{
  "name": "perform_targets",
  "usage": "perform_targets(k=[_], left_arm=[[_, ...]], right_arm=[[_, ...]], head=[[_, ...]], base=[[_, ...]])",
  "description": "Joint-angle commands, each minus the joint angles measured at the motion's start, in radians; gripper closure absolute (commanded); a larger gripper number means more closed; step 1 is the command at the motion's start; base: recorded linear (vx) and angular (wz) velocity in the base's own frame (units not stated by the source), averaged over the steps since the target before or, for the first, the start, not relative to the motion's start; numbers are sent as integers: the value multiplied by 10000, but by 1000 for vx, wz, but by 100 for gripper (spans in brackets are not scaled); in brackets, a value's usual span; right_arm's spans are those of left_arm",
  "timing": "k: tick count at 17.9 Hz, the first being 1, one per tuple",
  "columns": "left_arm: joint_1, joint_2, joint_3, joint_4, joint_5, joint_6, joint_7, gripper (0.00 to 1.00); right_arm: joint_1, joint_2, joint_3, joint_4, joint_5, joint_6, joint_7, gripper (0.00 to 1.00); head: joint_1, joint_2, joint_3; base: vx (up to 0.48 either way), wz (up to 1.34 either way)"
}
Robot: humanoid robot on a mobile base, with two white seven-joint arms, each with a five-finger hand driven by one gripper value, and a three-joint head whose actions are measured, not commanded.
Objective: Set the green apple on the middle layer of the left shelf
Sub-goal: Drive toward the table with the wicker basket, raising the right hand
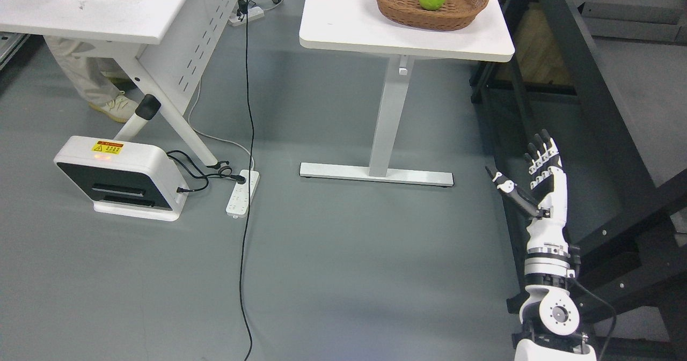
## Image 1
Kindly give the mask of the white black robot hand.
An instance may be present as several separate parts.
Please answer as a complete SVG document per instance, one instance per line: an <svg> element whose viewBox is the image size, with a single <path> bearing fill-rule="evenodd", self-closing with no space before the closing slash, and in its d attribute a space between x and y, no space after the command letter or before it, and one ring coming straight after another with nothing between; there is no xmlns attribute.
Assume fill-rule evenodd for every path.
<svg viewBox="0 0 687 361"><path fill-rule="evenodd" d="M567 175L557 144L548 131L542 129L534 135L523 157L530 175L528 191L495 167L486 166L491 182L501 197L516 205L533 222L561 229L567 221Z"/></svg>

